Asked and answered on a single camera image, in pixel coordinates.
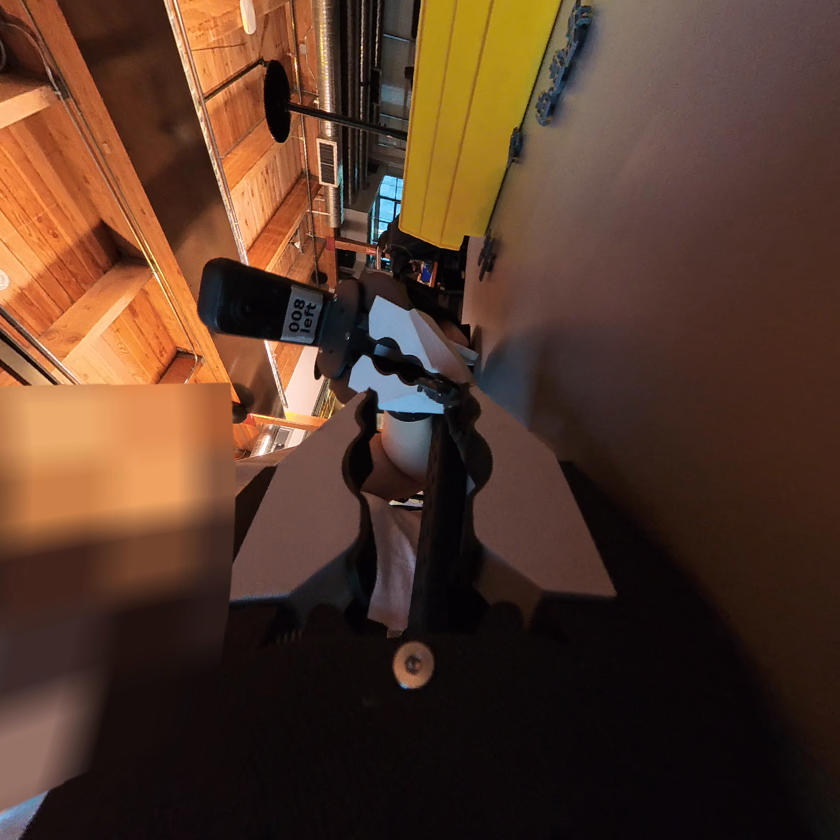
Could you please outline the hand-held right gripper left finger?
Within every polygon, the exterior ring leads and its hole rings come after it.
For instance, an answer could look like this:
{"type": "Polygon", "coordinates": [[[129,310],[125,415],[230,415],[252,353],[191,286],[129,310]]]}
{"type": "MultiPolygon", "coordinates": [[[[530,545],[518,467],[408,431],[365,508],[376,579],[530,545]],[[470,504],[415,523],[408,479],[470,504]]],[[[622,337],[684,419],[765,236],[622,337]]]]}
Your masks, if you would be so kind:
{"type": "Polygon", "coordinates": [[[302,444],[234,462],[229,634],[294,637],[326,605],[362,627],[376,577],[368,501],[372,392],[302,444]]]}

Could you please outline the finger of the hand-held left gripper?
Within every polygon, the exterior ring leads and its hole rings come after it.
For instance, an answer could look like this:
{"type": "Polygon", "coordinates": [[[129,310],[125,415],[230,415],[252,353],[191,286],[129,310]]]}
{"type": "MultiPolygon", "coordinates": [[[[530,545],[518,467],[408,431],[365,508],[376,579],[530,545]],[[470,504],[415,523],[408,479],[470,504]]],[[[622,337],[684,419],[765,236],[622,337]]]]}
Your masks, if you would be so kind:
{"type": "Polygon", "coordinates": [[[411,361],[358,359],[350,369],[350,388],[373,391],[379,411],[404,415],[442,414],[441,406],[417,390],[420,377],[440,377],[411,361]]]}
{"type": "Polygon", "coordinates": [[[474,361],[475,354],[450,339],[422,311],[404,309],[375,297],[369,312],[369,334],[378,343],[394,342],[403,357],[416,362],[426,373],[457,385],[474,382],[468,361],[474,361]]]}

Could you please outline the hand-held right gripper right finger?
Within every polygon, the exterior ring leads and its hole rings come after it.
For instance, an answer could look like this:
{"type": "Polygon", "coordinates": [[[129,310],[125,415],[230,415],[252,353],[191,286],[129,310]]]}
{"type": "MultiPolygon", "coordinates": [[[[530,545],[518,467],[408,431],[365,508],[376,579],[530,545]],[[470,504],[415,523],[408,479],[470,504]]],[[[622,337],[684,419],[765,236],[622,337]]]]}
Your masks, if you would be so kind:
{"type": "Polygon", "coordinates": [[[609,603],[616,587],[554,452],[477,385],[453,409],[465,468],[454,579],[526,624],[545,602],[609,603]]]}

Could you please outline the person's left forearm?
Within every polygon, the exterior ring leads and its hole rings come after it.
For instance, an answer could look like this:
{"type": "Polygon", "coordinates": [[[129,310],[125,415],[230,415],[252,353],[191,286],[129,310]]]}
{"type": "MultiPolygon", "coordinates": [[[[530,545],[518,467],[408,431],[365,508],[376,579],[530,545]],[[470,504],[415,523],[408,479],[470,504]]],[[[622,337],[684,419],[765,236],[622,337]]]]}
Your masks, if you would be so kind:
{"type": "Polygon", "coordinates": [[[372,470],[362,485],[362,492],[386,502],[414,496],[424,490],[426,478],[410,476],[399,469],[385,452],[382,434],[375,433],[370,441],[372,470]]]}

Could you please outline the grey desk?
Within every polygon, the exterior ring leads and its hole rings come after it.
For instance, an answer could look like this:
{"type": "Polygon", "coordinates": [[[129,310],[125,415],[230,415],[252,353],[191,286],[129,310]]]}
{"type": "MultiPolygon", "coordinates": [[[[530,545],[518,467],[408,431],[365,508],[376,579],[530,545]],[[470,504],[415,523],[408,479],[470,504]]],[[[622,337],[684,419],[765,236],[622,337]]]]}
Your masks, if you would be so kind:
{"type": "Polygon", "coordinates": [[[481,387],[700,585],[838,838],[838,2],[592,2],[469,280],[481,387]]]}

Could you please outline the small bright window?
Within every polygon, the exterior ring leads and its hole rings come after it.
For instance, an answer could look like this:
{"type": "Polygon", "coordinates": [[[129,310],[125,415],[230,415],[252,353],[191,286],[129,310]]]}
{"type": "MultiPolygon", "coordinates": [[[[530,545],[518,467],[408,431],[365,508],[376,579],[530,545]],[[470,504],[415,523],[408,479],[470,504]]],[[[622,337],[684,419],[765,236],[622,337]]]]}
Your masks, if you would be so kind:
{"type": "Polygon", "coordinates": [[[377,189],[370,211],[371,238],[377,240],[398,218],[403,199],[403,178],[385,175],[377,189]]]}

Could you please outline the black ceiling pole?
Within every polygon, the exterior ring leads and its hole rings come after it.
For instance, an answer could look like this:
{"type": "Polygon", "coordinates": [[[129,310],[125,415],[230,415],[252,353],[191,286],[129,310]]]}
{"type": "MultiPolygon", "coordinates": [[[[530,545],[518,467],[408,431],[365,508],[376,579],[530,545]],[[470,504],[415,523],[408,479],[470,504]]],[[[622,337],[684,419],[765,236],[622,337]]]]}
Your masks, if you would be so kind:
{"type": "Polygon", "coordinates": [[[271,137],[277,143],[283,144],[288,140],[291,132],[291,116],[294,113],[365,133],[407,141],[407,131],[347,118],[292,102],[291,84],[284,66],[278,60],[272,59],[265,63],[265,67],[263,99],[266,124],[271,137]]]}

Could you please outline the yellow plastic bin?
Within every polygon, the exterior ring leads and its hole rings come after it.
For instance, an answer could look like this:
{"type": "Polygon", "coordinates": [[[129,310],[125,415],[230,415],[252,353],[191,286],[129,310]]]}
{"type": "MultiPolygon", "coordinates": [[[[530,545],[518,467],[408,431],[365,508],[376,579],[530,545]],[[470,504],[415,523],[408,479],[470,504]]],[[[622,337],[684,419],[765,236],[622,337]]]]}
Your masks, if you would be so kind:
{"type": "Polygon", "coordinates": [[[442,249],[487,230],[559,1],[421,4],[401,230],[442,249]]]}

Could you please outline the scattered loose track links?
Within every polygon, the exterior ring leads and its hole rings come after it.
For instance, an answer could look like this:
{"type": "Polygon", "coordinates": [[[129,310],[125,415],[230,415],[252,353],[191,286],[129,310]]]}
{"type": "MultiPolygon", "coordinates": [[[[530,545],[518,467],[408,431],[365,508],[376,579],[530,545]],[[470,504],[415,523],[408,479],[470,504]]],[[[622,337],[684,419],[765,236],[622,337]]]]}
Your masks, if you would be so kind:
{"type": "MultiPolygon", "coordinates": [[[[546,128],[550,125],[557,112],[564,90],[575,67],[578,55],[583,46],[595,18],[595,10],[591,3],[575,1],[571,7],[565,33],[564,44],[557,49],[549,63],[549,84],[540,92],[534,105],[538,126],[546,128]]],[[[482,246],[477,256],[478,281],[493,270],[497,261],[497,240],[494,238],[491,225],[488,224],[482,240],[482,246]]]]}

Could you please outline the silver duct with grille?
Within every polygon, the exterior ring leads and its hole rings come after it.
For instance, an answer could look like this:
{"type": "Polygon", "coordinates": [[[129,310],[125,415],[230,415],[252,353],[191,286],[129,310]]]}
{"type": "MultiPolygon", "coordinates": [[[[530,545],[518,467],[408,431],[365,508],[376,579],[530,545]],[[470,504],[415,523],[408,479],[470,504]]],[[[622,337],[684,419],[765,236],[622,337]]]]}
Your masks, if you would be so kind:
{"type": "Polygon", "coordinates": [[[250,457],[270,455],[278,450],[286,448],[290,436],[293,435],[295,431],[295,429],[276,424],[259,425],[258,433],[250,446],[250,457]]]}

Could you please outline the silver ventilation duct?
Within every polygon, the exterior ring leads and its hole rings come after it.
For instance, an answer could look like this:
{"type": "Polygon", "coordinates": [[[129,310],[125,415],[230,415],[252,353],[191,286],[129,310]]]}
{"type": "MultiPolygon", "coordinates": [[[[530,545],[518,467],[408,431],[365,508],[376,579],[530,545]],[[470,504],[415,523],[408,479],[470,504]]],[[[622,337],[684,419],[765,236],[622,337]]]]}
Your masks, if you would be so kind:
{"type": "MultiPolygon", "coordinates": [[[[382,2],[313,1],[318,103],[322,111],[345,119],[373,123],[382,45],[382,2]]],[[[320,121],[319,137],[337,144],[332,178],[323,186],[328,225],[340,228],[345,204],[368,186],[375,140],[360,129],[320,121]]]]}

